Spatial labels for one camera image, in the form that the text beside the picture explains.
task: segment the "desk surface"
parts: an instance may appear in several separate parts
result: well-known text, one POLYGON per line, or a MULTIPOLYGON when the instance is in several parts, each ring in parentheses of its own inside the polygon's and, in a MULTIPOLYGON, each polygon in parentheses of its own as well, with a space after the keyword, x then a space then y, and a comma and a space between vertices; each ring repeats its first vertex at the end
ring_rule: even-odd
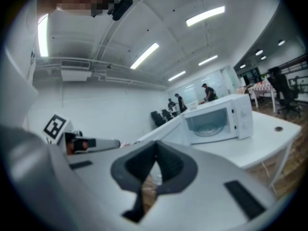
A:
POLYGON ((301 130, 296 124, 255 111, 253 120, 254 134, 250 138, 195 144, 192 147, 222 156, 238 167, 250 168, 285 148, 301 130))

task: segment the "desk leg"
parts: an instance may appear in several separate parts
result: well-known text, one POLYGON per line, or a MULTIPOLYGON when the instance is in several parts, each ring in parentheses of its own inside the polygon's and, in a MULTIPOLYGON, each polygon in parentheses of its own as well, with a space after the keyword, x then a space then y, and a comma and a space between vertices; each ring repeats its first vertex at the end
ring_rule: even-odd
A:
POLYGON ((257 95, 254 90, 252 91, 252 95, 253 95, 253 98, 255 99, 256 107, 258 108, 259 105, 258 105, 257 95))
POLYGON ((282 169, 287 161, 287 158, 289 156, 289 153, 290 153, 290 150, 292 148, 292 144, 293 144, 293 141, 291 141, 287 147, 285 149, 283 149, 278 158, 277 158, 277 162, 276 162, 276 165, 275 165, 275 169, 274 169, 274 172, 273 172, 273 175, 270 176, 269 178, 269 187, 272 187, 273 184, 276 182, 276 180, 278 179, 280 173, 282 172, 282 169))
POLYGON ((275 96, 274 96, 273 88, 270 89, 270 95, 271 95, 271 100, 273 102, 273 111, 274 111, 274 113, 276 113, 276 102, 275 102, 275 96))

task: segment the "wooden floor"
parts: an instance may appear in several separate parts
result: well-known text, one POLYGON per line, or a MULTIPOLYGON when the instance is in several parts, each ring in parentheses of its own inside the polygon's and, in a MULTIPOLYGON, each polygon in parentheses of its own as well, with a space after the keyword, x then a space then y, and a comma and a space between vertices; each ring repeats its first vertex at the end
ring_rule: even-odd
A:
MULTIPOLYGON (((294 141, 288 160, 272 189, 278 198, 296 190, 308 168, 308 105, 302 103, 298 105, 301 108, 301 117, 298 117, 294 112, 290 112, 287 116, 287 121, 300 125, 302 130, 294 141)), ((258 109, 253 105, 253 110, 283 119, 284 113, 280 115, 273 113, 270 98, 265 98, 263 103, 259 103, 258 109)), ((260 164, 250 168, 247 172, 258 181, 266 184, 269 175, 271 175, 274 170, 277 156, 278 155, 275 155, 263 162, 264 165, 260 164)), ((150 176, 143 185, 142 193, 144 211, 147 212, 156 199, 156 185, 150 176)))

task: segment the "microwave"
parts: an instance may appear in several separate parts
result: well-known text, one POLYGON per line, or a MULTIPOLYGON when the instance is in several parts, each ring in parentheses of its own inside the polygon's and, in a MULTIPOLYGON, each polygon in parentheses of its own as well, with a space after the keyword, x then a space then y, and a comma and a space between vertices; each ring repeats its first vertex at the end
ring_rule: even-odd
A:
POLYGON ((254 133, 248 94, 231 94, 186 110, 182 115, 190 144, 245 139, 254 133))

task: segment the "ceiling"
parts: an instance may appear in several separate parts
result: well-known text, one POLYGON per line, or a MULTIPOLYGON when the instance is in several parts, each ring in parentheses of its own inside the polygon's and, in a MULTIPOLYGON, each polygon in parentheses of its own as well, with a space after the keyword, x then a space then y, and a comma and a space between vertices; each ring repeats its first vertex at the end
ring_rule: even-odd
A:
POLYGON ((55 11, 48 25, 48 58, 37 58, 34 80, 59 76, 63 58, 91 62, 93 72, 137 79, 168 86, 168 79, 186 71, 192 74, 206 64, 198 64, 218 55, 227 59, 241 34, 249 30, 254 7, 260 0, 134 0, 120 21, 108 15, 72 15, 55 11), (185 23, 201 12, 226 6, 223 14, 191 27, 185 23), (130 66, 154 42, 160 47, 137 69, 130 66))
POLYGON ((262 56, 268 58, 278 50, 279 40, 285 40, 287 42, 298 35, 300 35, 300 29, 291 12, 286 4, 283 2, 280 3, 271 22, 260 35, 259 39, 254 43, 242 60, 234 67, 235 71, 244 71, 256 66, 258 63, 263 61, 261 60, 262 56), (259 56, 256 56, 257 49, 263 50, 263 53, 259 56), (245 64, 246 67, 241 69, 240 66, 243 64, 245 64))

